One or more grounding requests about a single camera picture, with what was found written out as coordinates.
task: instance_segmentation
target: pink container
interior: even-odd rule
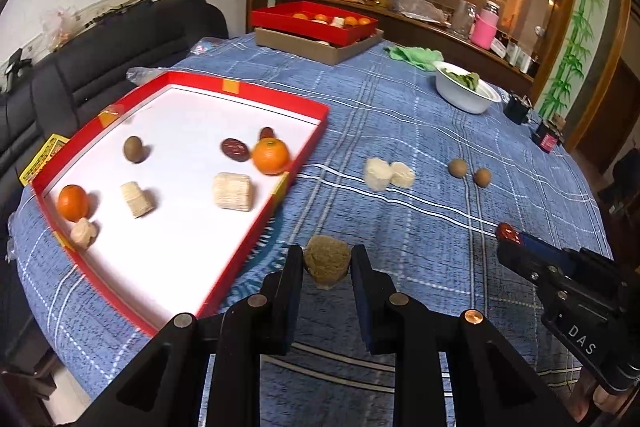
[[[481,18],[478,18],[476,20],[476,28],[471,35],[471,42],[476,46],[488,50],[491,47],[491,42],[494,40],[497,31],[498,28],[496,26],[488,24]]]
[[[482,10],[480,12],[480,18],[484,22],[486,22],[487,24],[490,24],[491,26],[497,26],[498,25],[498,19],[500,17],[498,17],[497,13],[490,12],[489,10],[487,10],[485,8],[484,10]]]

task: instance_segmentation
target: table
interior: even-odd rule
[[[257,291],[263,276],[282,266],[288,244],[304,246],[324,233],[366,245],[373,268],[431,310],[458,315],[479,309],[546,383],[567,391],[579,364],[540,323],[533,286],[498,263],[494,228],[507,221],[558,247],[587,247],[610,257],[583,175],[564,150],[546,155],[538,149],[530,128],[508,121],[502,104],[482,115],[450,106],[437,94],[433,74],[390,60],[386,45],[331,67],[259,48],[246,35],[177,65],[307,96],[331,110],[324,137],[223,308]],[[412,167],[413,187],[369,190],[362,169],[371,156]],[[447,163],[457,156],[471,170],[488,168],[492,184],[482,189],[470,176],[449,176]],[[147,338],[69,262],[29,187],[14,227],[18,273],[33,314],[95,397]],[[388,423],[393,358],[365,352],[349,278],[326,292],[305,275],[295,341],[284,359],[263,358],[263,425]],[[446,373],[444,358],[442,368]],[[444,384],[453,422],[447,378]]]

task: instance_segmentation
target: orange fruit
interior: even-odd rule
[[[89,197],[84,188],[78,185],[67,185],[60,190],[56,208],[67,221],[76,223],[89,213]]]
[[[251,159],[262,174],[274,176],[289,167],[289,149],[282,140],[262,138],[251,152]]]

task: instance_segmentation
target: kiwi fruit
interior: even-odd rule
[[[491,171],[489,169],[478,169],[474,174],[474,181],[478,187],[485,188],[491,183]]]
[[[449,174],[454,178],[464,178],[466,175],[466,162],[462,158],[453,158],[449,162]]]
[[[132,163],[140,163],[145,159],[145,148],[137,136],[129,136],[122,148],[124,157]]]

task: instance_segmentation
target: cardboard box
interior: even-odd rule
[[[321,44],[311,39],[305,39],[304,37],[264,28],[256,28],[255,43],[258,44],[258,46],[266,46],[274,50],[280,50],[281,52],[310,58],[311,60],[322,62],[328,66],[335,66],[347,58],[355,57],[372,48],[382,41],[383,35],[384,32],[382,30],[376,30],[375,35],[363,41],[342,48],[334,48],[333,46],[327,46],[326,44]]]

